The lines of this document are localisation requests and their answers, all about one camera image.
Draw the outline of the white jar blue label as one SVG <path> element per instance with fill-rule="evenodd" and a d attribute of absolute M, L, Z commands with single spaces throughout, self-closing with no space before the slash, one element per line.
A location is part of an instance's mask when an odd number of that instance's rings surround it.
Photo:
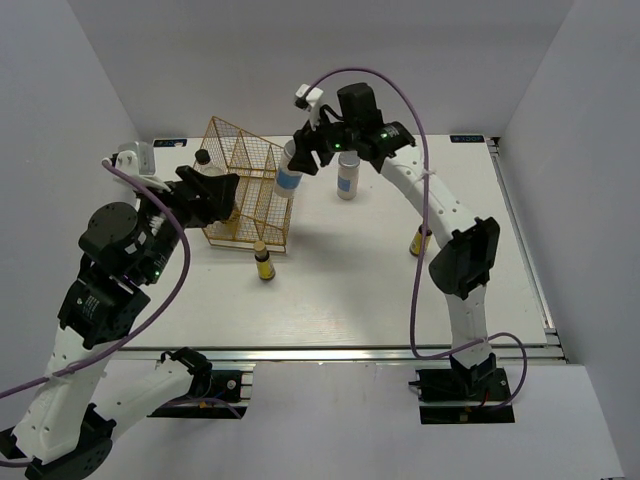
<path fill-rule="evenodd" d="M 281 198 L 292 198 L 302 178 L 301 172 L 289 169 L 289 163 L 294 155 L 295 143 L 289 140 L 281 153 L 273 188 L 274 193 Z"/>

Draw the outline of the dark sauce glass bottle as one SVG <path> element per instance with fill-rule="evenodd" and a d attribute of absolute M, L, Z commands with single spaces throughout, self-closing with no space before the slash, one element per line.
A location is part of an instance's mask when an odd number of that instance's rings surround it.
<path fill-rule="evenodd" d="M 225 174 L 225 171 L 217 166 L 206 149 L 195 152 L 195 169 L 206 176 L 216 177 Z"/>

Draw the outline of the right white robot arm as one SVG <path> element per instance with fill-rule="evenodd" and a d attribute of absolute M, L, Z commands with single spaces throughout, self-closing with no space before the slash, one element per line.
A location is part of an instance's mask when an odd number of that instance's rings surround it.
<path fill-rule="evenodd" d="M 337 98 L 340 110 L 335 112 L 325 104 L 321 89 L 303 84 L 296 91 L 295 104 L 307 112 L 308 119 L 294 133 L 295 153 L 287 167 L 314 175 L 336 154 L 353 152 L 421 214 L 439 247 L 428 270 L 449 312 L 452 388 L 463 398 L 475 398 L 496 369 L 487 341 L 485 296 L 499 224 L 492 217 L 474 215 L 428 168 L 398 158 L 398 151 L 415 146 L 416 140 L 402 123 L 383 119 L 368 84 L 343 87 Z"/>

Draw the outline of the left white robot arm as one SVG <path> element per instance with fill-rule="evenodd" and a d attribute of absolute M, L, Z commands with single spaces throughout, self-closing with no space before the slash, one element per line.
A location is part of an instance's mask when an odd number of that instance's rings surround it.
<path fill-rule="evenodd" d="M 96 210 L 79 239 L 78 275 L 58 313 L 54 348 L 22 420 L 1 434 L 1 464 L 29 479 L 84 479 L 115 441 L 164 405 L 203 398 L 212 385 L 206 357 L 184 347 L 105 404 L 93 395 L 113 354 L 144 331 L 140 313 L 186 231 L 231 217 L 240 178 L 181 166 L 173 181 L 126 176 L 138 204 Z"/>

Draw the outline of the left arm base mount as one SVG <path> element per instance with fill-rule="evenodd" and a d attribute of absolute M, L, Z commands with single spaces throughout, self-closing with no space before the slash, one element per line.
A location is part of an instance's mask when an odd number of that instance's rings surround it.
<path fill-rule="evenodd" d="M 195 395 L 185 394 L 170 400 L 149 418 L 241 420 L 248 408 L 252 394 L 253 372 L 247 369 L 219 369 L 211 371 L 205 386 L 207 392 L 198 390 Z"/>

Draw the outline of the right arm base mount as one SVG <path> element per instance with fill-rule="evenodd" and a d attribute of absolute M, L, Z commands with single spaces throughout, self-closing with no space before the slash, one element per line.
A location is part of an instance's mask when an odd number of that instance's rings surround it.
<path fill-rule="evenodd" d="M 466 392 L 449 369 L 422 369 L 408 382 L 418 396 L 422 425 L 513 424 L 511 405 L 502 405 L 511 396 L 503 368 L 498 368 L 481 386 Z"/>

